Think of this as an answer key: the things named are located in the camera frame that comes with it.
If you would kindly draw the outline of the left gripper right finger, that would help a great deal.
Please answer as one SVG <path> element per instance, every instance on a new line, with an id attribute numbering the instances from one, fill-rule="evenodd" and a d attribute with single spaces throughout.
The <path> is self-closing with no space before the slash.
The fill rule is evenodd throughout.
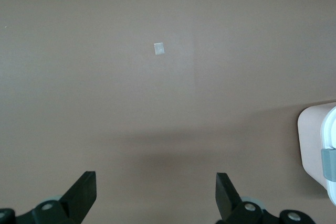
<path id="1" fill-rule="evenodd" d="M 260 201 L 241 197 L 226 173 L 216 174 L 215 199 L 221 216 L 217 223 L 315 223 L 306 213 L 292 209 L 272 215 Z"/>

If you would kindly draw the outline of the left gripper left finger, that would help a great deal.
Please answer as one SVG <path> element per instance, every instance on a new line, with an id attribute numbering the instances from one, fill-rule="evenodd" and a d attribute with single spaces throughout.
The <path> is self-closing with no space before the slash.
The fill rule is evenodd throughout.
<path id="1" fill-rule="evenodd" d="M 82 223 L 96 199 L 96 172 L 86 171 L 59 199 L 44 201 L 25 214 L 2 208 L 1 223 Z"/>

